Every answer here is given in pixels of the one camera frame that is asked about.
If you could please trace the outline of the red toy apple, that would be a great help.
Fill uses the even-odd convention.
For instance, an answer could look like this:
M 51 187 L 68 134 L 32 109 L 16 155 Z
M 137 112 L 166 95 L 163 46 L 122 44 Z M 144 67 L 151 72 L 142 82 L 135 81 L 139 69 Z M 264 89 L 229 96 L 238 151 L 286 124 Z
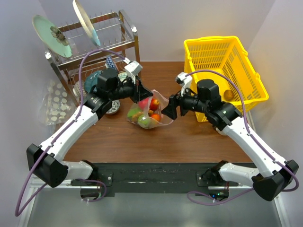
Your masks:
M 140 102 L 138 103 L 138 106 L 139 106 L 142 110 L 144 110 L 144 109 L 148 106 L 148 103 L 149 103 L 149 98 L 146 98 L 146 99 L 140 101 Z

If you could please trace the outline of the orange red toy peach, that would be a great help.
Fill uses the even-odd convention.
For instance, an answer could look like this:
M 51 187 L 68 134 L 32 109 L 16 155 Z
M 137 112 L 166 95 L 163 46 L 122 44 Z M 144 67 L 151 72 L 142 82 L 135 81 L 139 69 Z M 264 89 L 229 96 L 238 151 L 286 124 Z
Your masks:
M 159 105 L 160 105 L 159 101 L 157 99 L 153 98 L 151 100 L 149 109 L 152 110 L 152 111 L 157 111 L 158 108 L 159 108 Z

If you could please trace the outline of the red yellow toy mango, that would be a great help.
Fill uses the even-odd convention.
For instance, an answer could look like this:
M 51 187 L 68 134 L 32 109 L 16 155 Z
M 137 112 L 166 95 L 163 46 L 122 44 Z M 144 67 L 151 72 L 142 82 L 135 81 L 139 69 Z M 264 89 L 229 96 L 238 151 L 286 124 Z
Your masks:
M 157 122 L 157 123 L 160 123 L 161 122 L 161 116 L 159 115 L 159 114 L 155 114 L 155 113 L 153 113 L 152 115 L 151 115 L 151 118 L 155 121 L 155 122 Z

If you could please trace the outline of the clear pink zip bag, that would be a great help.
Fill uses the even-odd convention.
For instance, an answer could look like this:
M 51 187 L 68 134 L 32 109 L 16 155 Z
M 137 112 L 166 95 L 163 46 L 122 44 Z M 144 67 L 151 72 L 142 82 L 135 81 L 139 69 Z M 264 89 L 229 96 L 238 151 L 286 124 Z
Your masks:
M 148 106 L 144 110 L 142 110 L 138 106 L 138 103 L 137 104 L 136 103 L 132 104 L 130 109 L 133 109 L 133 108 L 141 109 L 141 112 L 143 112 L 145 116 L 149 116 L 149 117 L 151 117 L 151 115 L 155 114 L 155 113 L 159 114 L 161 116 L 161 122 L 157 123 L 157 122 L 154 121 L 154 128 L 170 125 L 171 123 L 173 123 L 173 120 L 161 113 L 161 111 L 168 105 L 169 100 L 167 98 L 165 98 L 162 94 L 160 94 L 157 90 L 153 90 L 152 93 L 153 93 L 153 97 L 149 97 Z M 151 100 L 153 98 L 157 99 L 160 103 L 159 108 L 158 108 L 157 111 L 152 111 L 152 110 L 149 109 Z M 137 122 L 136 123 L 132 122 L 131 119 L 129 119 L 128 117 L 126 117 L 126 119 L 128 120 L 128 122 L 130 122 L 134 125 L 140 126 Z

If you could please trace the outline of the green toy cabbage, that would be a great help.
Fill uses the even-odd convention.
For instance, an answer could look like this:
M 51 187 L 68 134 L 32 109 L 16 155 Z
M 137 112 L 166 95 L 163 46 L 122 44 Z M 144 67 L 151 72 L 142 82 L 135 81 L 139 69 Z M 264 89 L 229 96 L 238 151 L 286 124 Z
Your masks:
M 140 115 L 137 123 L 144 129 L 154 128 L 154 120 L 149 116 Z

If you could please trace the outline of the brown toy kiwi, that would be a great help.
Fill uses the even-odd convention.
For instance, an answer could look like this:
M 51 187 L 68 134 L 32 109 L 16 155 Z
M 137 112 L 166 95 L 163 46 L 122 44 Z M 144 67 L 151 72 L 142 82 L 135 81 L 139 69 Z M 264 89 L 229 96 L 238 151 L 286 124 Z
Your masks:
M 225 90 L 223 96 L 226 101 L 231 101 L 234 99 L 234 93 L 229 89 Z

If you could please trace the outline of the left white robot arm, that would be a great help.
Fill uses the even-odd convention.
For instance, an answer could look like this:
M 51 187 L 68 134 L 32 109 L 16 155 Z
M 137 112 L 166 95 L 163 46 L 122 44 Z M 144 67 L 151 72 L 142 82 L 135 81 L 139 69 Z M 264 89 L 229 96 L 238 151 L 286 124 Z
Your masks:
M 98 181 L 97 170 L 88 161 L 64 162 L 68 150 L 109 111 L 113 101 L 130 98 L 138 103 L 152 95 L 133 73 L 128 73 L 127 78 L 121 81 L 114 69 L 104 70 L 70 119 L 39 146 L 31 144 L 27 148 L 30 172 L 53 188 L 64 180 L 79 178 L 86 185 L 94 185 Z

